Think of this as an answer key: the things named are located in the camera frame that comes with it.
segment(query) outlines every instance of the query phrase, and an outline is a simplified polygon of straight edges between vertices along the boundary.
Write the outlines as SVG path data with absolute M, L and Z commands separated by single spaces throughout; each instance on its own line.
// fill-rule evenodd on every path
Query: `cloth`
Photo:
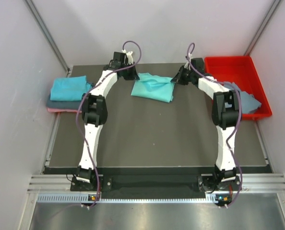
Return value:
M 57 78 L 51 89 L 51 101 L 80 101 L 82 95 L 90 90 L 86 76 L 74 78 Z
M 242 91 L 234 82 L 232 83 L 234 87 L 239 91 L 241 103 L 242 103 L 242 113 L 253 114 L 261 107 L 261 102 L 254 98 L 253 94 L 249 94 L 246 91 Z M 230 85 L 224 84 L 224 86 L 230 90 L 233 88 Z
M 54 108 L 47 108 L 47 111 L 49 113 L 63 113 L 63 112 L 68 112 L 68 113 L 77 113 L 77 110 L 74 109 L 54 109 Z
M 47 110 L 51 113 L 59 112 L 77 112 L 81 101 L 75 102 L 62 102 L 62 101 L 52 101 L 51 95 L 47 99 Z
M 171 102 L 175 84 L 169 77 L 160 77 L 150 73 L 139 73 L 139 80 L 134 83 L 131 95 L 145 97 L 162 102 Z

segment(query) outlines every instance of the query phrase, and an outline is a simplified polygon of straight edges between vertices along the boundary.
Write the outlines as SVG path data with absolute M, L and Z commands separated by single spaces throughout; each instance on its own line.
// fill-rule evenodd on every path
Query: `pink cloth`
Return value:
M 61 113 L 61 112 L 76 113 L 77 112 L 77 110 L 74 110 L 74 109 L 53 109 L 53 108 L 47 108 L 47 111 L 50 113 Z

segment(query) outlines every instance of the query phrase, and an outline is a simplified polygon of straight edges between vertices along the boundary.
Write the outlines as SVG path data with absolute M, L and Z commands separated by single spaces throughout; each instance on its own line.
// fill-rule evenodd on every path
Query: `cable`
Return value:
M 72 183 L 72 181 L 68 178 L 68 174 L 66 174 L 66 178 L 68 181 L 70 181 Z
M 135 45 L 138 47 L 138 49 L 139 49 L 139 58 L 138 58 L 137 62 L 134 62 L 133 65 L 130 65 L 130 66 L 127 66 L 127 67 L 124 67 L 124 68 L 120 68 L 120 69 L 116 69 L 116 70 L 110 72 L 110 73 L 107 74 L 95 87 L 93 87 L 93 88 L 91 88 L 89 91 L 87 91 L 87 93 L 86 93 L 86 94 L 84 95 L 84 97 L 82 98 L 82 101 L 81 101 L 81 103 L 80 103 L 80 105 L 79 105 L 79 108 L 78 108 L 77 113 L 76 113 L 76 116 L 75 116 L 76 127 L 77 127 L 77 129 L 79 130 L 79 132 L 81 133 L 81 136 L 82 136 L 84 142 L 86 143 L 87 150 L 88 150 L 88 155 L 89 155 L 89 158 L 90 158 L 90 160 L 91 160 L 91 163 L 93 164 L 93 167 L 94 167 L 94 169 L 95 169 L 95 175 L 96 175 L 96 180 L 97 180 L 96 199 L 95 199 L 94 203 L 91 205 L 91 207 L 93 207 L 93 206 L 95 205 L 96 201 L 97 201 L 98 198 L 99 198 L 99 194 L 100 194 L 100 179 L 99 179 L 98 170 L 97 170 L 97 168 L 96 168 L 96 166 L 95 166 L 95 162 L 94 162 L 94 160 L 93 160 L 93 158 L 92 158 L 92 156 L 91 156 L 91 153 L 90 153 L 88 141 L 87 141 L 87 139 L 85 138 L 85 134 L 83 133 L 83 131 L 81 130 L 80 125 L 79 125 L 79 114 L 80 114 L 80 111 L 81 111 L 83 102 L 85 101 L 87 95 L 88 95 L 92 90 L 94 90 L 94 89 L 96 89 L 97 87 L 99 87 L 99 86 L 105 81 L 105 79 L 106 79 L 109 75 L 111 75 L 111 74 L 113 74 L 113 73 L 117 73 L 118 71 L 130 69 L 130 68 L 136 66 L 136 65 L 139 63 L 139 61 L 140 61 L 141 58 L 142 58 L 142 50 L 141 50 L 140 46 L 139 46 L 136 42 L 134 42 L 134 41 L 126 41 L 126 42 L 123 44 L 122 49 L 124 49 L 124 46 L 125 46 L 127 43 L 133 43 L 133 44 L 135 44 Z
M 234 152 L 233 152 L 233 150 L 232 150 L 232 148 L 231 148 L 231 146 L 230 146 L 230 144 L 229 144 L 229 140 L 230 140 L 230 139 L 233 137 L 233 135 L 237 132 L 238 127 L 239 127 L 239 124 L 240 124 L 240 121 L 241 121 L 241 118 L 242 118 L 242 105 L 241 105 L 240 95 L 239 95 L 238 89 L 237 89 L 234 85 L 232 85 L 231 83 L 229 83 L 229 82 L 223 83 L 223 82 L 217 81 L 217 80 L 210 80 L 209 78 L 207 78 L 206 76 L 204 76 L 202 73 L 200 73 L 200 72 L 192 65 L 192 63 L 191 63 L 191 61 L 190 61 L 190 58 L 189 58 L 189 54 L 192 54 L 192 53 L 193 53 L 194 48 L 195 48 L 195 43 L 193 43 L 193 42 L 190 43 L 189 47 L 187 48 L 187 53 L 186 53 L 186 60 L 189 62 L 190 67 L 192 68 L 192 70 L 194 70 L 194 71 L 195 71 L 196 73 L 198 73 L 201 77 L 207 79 L 208 81 L 212 81 L 212 82 L 214 82 L 214 83 L 221 84 L 221 85 L 226 84 L 226 85 L 231 86 L 232 89 L 235 90 L 236 95 L 237 95 L 237 101 L 238 101 L 238 105 L 239 105 L 239 113 L 238 113 L 238 118 L 237 118 L 238 120 L 237 120 L 237 124 L 235 125 L 235 128 L 234 128 L 233 132 L 232 132 L 231 135 L 228 136 L 228 138 L 226 139 L 226 144 L 227 144 L 227 146 L 229 147 L 230 152 L 231 152 L 231 155 L 232 155 L 232 158 L 233 158 L 233 160 L 234 160 L 234 163 L 235 163 L 235 165 L 237 166 L 237 168 L 238 168 L 238 170 L 239 170 L 239 174 L 240 174 L 240 184 L 239 184 L 239 187 L 238 187 L 237 193 L 235 194 L 234 199 L 233 199 L 233 200 L 231 201 L 231 203 L 227 206 L 227 207 L 230 207 L 230 206 L 236 201 L 236 199 L 238 198 L 238 195 L 239 195 L 239 193 L 240 193 L 240 190 L 242 189 L 242 184 L 243 184 L 243 172 L 242 172 L 242 169 L 241 169 L 241 167 L 240 167 L 240 165 L 239 165 L 237 159 L 235 158 Z
M 212 189 L 210 192 L 207 192 L 207 191 L 204 189 L 203 185 L 201 184 L 201 189 L 202 189 L 205 193 L 207 193 L 207 194 L 212 194 L 212 193 L 215 191 L 216 187 L 217 187 L 217 186 L 214 185 L 214 186 L 213 186 L 213 189 Z

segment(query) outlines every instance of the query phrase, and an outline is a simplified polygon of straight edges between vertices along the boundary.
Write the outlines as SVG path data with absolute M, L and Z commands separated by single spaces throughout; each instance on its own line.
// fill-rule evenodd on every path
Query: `teal cloth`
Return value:
M 57 78 L 51 89 L 51 101 L 73 102 L 80 101 L 82 95 L 90 90 L 91 84 L 87 83 L 86 76 L 74 78 Z
M 140 80 L 134 84 L 131 95 L 145 97 L 162 102 L 171 102 L 175 84 L 171 83 L 169 77 L 160 77 L 150 73 L 139 73 Z

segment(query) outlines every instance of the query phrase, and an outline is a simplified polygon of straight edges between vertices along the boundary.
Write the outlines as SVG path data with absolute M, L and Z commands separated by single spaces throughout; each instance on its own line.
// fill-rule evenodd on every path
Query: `red plastic tray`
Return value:
M 206 57 L 204 62 L 207 73 L 219 81 L 234 82 L 242 91 L 253 94 L 262 103 L 254 114 L 243 114 L 244 120 L 259 120 L 272 115 L 251 57 Z

